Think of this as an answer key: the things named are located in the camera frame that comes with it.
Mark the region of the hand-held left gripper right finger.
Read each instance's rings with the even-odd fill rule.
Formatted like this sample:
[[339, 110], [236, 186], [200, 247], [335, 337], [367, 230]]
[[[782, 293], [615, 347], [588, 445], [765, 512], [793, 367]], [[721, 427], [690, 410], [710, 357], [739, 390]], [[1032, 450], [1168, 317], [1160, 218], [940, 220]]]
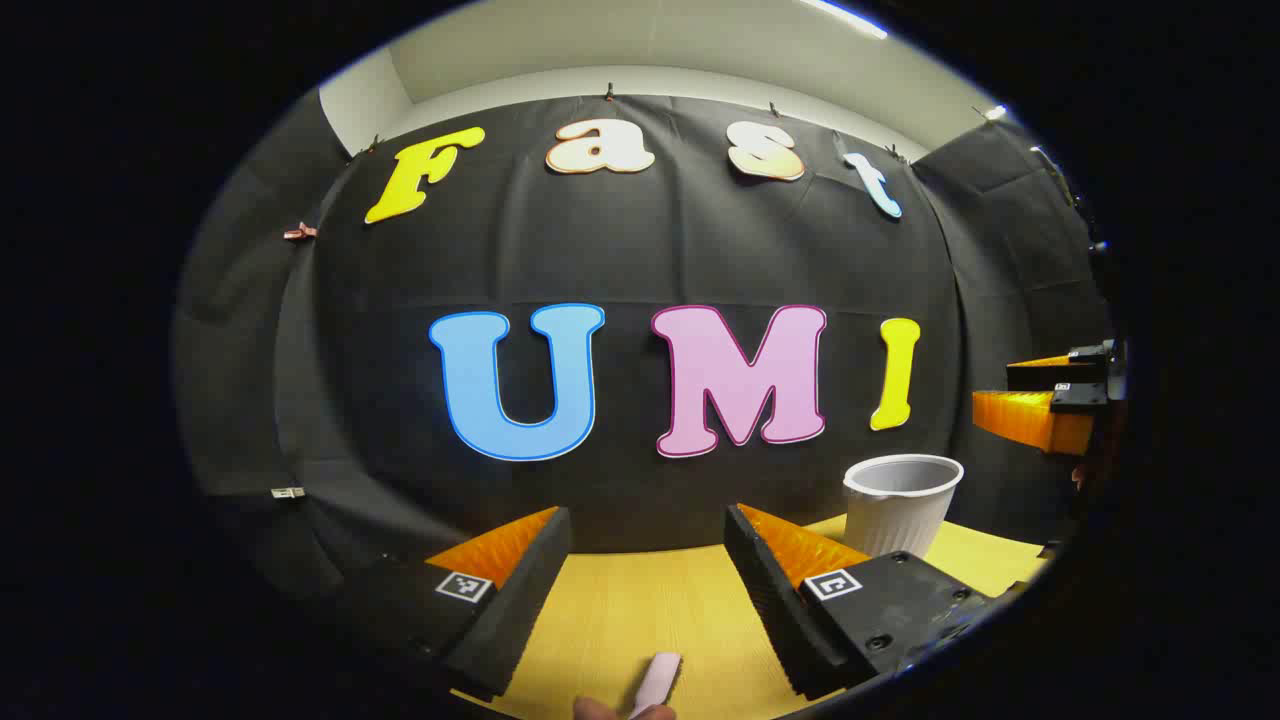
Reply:
[[745, 503], [724, 511], [724, 547], [808, 700], [905, 673], [1001, 607], [913, 553], [870, 557]]

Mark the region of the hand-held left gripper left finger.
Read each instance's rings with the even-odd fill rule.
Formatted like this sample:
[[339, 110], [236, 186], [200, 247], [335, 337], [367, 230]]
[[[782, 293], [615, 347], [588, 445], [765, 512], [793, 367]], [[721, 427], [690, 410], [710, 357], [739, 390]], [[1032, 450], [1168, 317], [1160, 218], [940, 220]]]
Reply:
[[509, 688], [570, 553], [552, 506], [426, 559], [384, 557], [340, 585], [340, 629], [413, 685], [492, 701]]

